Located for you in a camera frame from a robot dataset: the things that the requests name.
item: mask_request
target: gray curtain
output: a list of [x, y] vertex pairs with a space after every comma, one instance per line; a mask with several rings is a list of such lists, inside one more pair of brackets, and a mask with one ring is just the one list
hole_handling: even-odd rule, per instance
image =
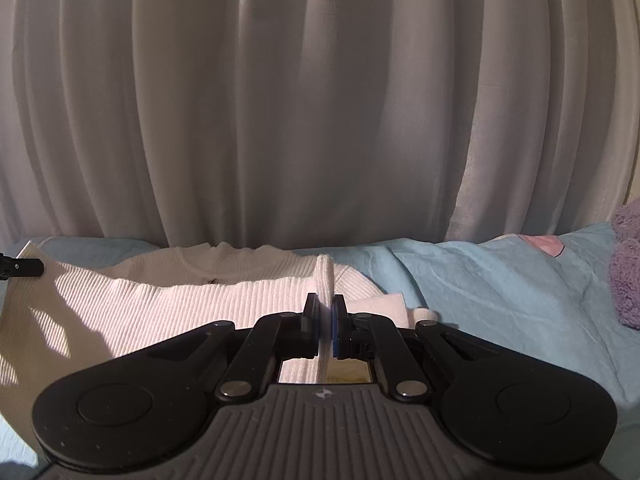
[[565, 232], [639, 93], [634, 0], [0, 0], [0, 243]]

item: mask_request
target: bed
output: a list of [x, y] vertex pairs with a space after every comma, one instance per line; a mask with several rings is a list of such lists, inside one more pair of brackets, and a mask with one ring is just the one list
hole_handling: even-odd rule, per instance
[[[30, 239], [58, 260], [89, 268], [157, 249], [122, 238]], [[612, 306], [607, 273], [614, 234], [603, 222], [561, 240], [565, 247], [556, 258], [517, 236], [479, 245], [401, 238], [296, 252], [327, 253], [385, 292], [401, 292], [410, 308], [428, 306], [441, 322], [594, 379], [618, 407], [618, 427], [602, 464], [621, 479], [638, 480], [640, 332], [622, 326]], [[6, 254], [15, 256], [26, 241]], [[3, 420], [0, 480], [30, 479], [43, 466]]]

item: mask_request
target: blue bed sheet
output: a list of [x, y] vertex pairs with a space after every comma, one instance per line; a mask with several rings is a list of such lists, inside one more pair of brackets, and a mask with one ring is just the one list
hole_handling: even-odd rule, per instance
[[[607, 281], [614, 245], [609, 224], [563, 235], [551, 258], [517, 237], [475, 245], [400, 239], [323, 248], [406, 304], [428, 306], [461, 330], [589, 376], [616, 401], [619, 424], [602, 463], [624, 480], [640, 479], [640, 332], [618, 322]], [[52, 257], [107, 267], [156, 247], [138, 240], [34, 238]], [[13, 249], [17, 253], [26, 240]], [[0, 480], [32, 478], [38, 458], [0, 424]]]

